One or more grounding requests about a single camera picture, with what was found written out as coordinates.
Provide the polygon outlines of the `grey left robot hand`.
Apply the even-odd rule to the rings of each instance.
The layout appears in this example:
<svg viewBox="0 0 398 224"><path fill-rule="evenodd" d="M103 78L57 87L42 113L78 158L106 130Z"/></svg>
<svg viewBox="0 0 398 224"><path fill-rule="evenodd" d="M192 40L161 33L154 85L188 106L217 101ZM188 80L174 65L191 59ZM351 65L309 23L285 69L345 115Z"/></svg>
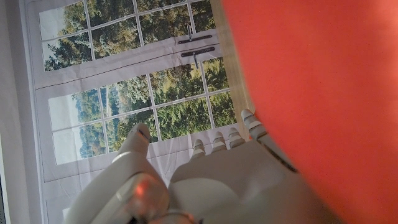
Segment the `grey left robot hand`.
<svg viewBox="0 0 398 224"><path fill-rule="evenodd" d="M250 110L251 140L231 128L207 154L195 141L190 160L166 184L146 155L139 123L112 163L77 196L65 223L340 223Z"/></svg>

